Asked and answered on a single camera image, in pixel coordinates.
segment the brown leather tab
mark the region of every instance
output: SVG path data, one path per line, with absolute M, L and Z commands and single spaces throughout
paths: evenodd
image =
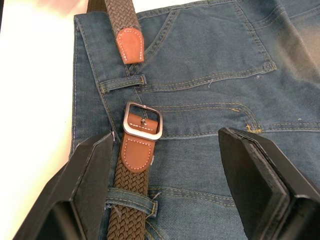
M 142 132 L 155 134 L 157 132 L 158 122 L 145 119 L 142 123 L 142 117 L 129 113 L 128 124 L 131 128 Z M 142 173 L 146 170 L 154 155 L 155 141 L 133 136 L 128 133 L 123 134 L 121 159 L 123 165 L 133 173 Z
M 145 42 L 138 29 L 126 27 L 116 36 L 116 44 L 125 64 L 135 64 L 144 61 Z

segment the leather belt end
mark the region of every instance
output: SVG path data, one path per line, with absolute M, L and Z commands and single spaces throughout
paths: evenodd
M 138 29 L 126 27 L 116 36 L 116 45 L 125 64 L 136 64 L 144 61 L 145 42 Z

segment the faded denim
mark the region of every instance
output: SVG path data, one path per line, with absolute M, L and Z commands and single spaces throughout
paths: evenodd
M 157 108 L 164 121 L 148 198 L 110 188 L 99 238 L 112 204 L 122 204 L 148 214 L 148 239 L 245 239 L 221 163 L 222 127 L 273 140 L 320 186 L 319 1 L 208 0 L 137 15 L 145 61 L 131 65 L 106 13 L 74 18 L 71 151 L 113 131 L 112 187 L 126 102 Z

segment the silver belt buckle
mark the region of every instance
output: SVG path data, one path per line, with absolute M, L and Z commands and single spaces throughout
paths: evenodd
M 137 129 L 134 129 L 132 127 L 129 126 L 128 124 L 128 117 L 129 117 L 129 111 L 130 111 L 130 107 L 131 106 L 137 106 L 139 108 L 154 112 L 158 115 L 158 128 L 156 130 L 156 134 L 152 134 L 152 133 L 148 133 L 148 132 L 144 132 L 144 131 L 139 131 Z M 159 112 L 158 110 L 148 107 L 146 105 L 142 105 L 133 101 L 128 101 L 126 104 L 126 108 L 125 108 L 125 113 L 124 113 L 124 120 L 123 120 L 123 129 L 127 134 L 136 136 L 136 137 L 140 137 L 143 139 L 148 139 L 148 140 L 153 140 L 156 141 L 158 140 L 161 136 L 162 136 L 162 131 L 163 131 L 163 117 L 161 112 Z

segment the elastic woven belt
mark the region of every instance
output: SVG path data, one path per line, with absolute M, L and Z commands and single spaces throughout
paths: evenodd
M 125 64 L 144 61 L 145 42 L 132 0 L 89 0 L 87 12 L 92 11 L 108 13 Z
M 129 112 L 130 106 L 152 111 L 159 123 Z M 134 102 L 128 102 L 123 120 L 123 138 L 116 164 L 114 187 L 146 196 L 148 194 L 148 168 L 152 164 L 156 140 L 162 135 L 163 120 L 159 111 Z M 108 239 L 143 239 L 145 213 L 127 206 L 111 208 Z

